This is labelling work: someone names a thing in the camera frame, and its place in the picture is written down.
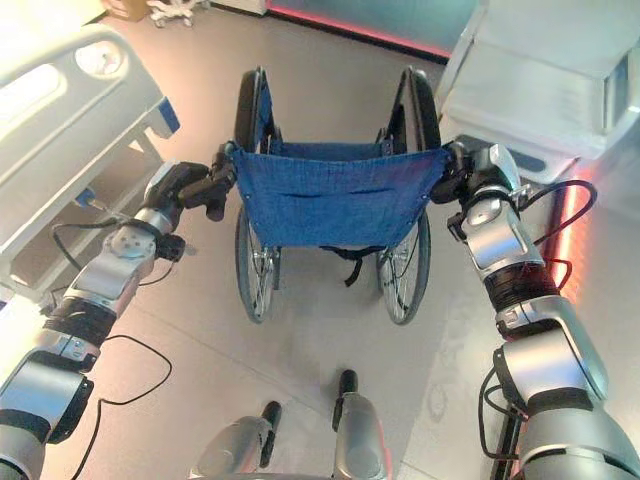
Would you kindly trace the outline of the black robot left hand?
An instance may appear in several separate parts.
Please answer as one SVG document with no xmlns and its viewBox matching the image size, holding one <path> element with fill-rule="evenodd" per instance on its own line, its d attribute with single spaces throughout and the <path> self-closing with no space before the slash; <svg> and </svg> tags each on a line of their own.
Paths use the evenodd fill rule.
<svg viewBox="0 0 640 480">
<path fill-rule="evenodd" d="M 225 215 L 227 195 L 235 185 L 236 174 L 226 161 L 207 167 L 200 163 L 179 162 L 145 193 L 142 206 L 160 212 L 176 229 L 182 212 L 204 206 L 209 220 L 220 222 Z"/>
</svg>

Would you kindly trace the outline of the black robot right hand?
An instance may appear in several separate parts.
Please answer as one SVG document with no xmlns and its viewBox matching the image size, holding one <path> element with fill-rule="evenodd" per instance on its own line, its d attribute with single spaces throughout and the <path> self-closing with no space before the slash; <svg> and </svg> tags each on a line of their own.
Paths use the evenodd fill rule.
<svg viewBox="0 0 640 480">
<path fill-rule="evenodd" d="M 465 205 L 485 192 L 509 195 L 520 187 L 515 161 L 502 145 L 469 150 L 454 141 L 446 144 L 444 150 L 449 158 L 443 176 L 430 194 L 436 204 L 458 201 Z"/>
</svg>

